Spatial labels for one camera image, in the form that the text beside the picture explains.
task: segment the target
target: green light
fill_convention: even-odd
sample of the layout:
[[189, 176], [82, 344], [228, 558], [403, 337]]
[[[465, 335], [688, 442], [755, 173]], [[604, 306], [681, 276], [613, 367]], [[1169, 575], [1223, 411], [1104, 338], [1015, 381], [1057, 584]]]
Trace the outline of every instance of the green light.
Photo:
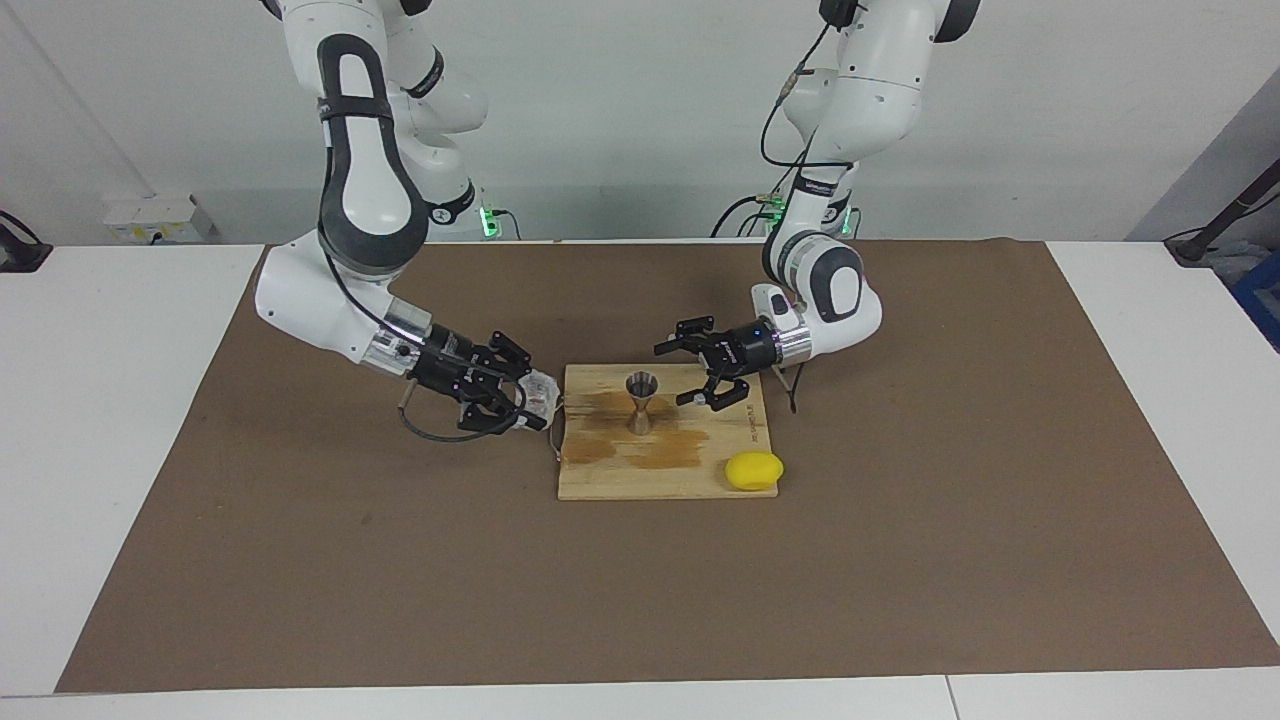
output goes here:
[[488, 208], [480, 208], [480, 223], [484, 225], [484, 236], [486, 240], [502, 234], [502, 225], [498, 224], [498, 219]]

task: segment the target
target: wet stain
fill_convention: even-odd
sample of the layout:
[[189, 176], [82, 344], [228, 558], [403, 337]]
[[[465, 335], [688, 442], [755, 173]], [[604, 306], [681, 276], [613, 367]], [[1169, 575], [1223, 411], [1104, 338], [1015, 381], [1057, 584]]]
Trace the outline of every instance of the wet stain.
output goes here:
[[581, 405], [568, 407], [568, 418], [581, 432], [566, 443], [564, 461], [589, 465], [621, 456], [643, 470], [671, 470], [701, 465], [701, 448], [710, 436], [703, 430], [680, 427], [680, 410], [671, 398], [658, 396], [649, 402], [648, 436], [634, 436], [627, 420], [635, 411], [623, 392], [602, 392], [581, 396]]

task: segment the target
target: lemon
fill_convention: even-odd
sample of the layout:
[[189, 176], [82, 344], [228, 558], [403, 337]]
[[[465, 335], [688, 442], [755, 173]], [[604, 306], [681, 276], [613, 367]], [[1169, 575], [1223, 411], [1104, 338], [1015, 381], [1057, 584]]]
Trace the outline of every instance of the lemon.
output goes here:
[[724, 464], [724, 478], [746, 492], [760, 492], [778, 484], [782, 460], [772, 452], [739, 452]]

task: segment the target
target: brown table mat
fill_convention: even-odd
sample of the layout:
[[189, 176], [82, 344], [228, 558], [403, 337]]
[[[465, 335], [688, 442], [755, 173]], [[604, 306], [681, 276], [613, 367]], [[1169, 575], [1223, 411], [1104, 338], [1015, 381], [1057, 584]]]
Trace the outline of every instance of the brown table mat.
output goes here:
[[[59, 692], [1280, 664], [1042, 245], [860, 249], [884, 327], [799, 416], [765, 380], [767, 502], [557, 502], [544, 436], [416, 439], [401, 383], [250, 292]], [[744, 246], [453, 246], [396, 290], [561, 373], [745, 322], [760, 277]]]

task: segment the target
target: metal jigger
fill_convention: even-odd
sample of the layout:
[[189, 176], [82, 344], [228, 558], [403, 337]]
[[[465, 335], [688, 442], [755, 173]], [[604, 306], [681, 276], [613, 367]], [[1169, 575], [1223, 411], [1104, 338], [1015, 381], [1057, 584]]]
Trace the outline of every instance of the metal jigger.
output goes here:
[[627, 429], [637, 436], [649, 434], [653, 428], [649, 424], [648, 407], [653, 396], [658, 395], [658, 378], [645, 372], [632, 373], [627, 378], [627, 395], [631, 396], [631, 402], [636, 404], [636, 411], [627, 420]]

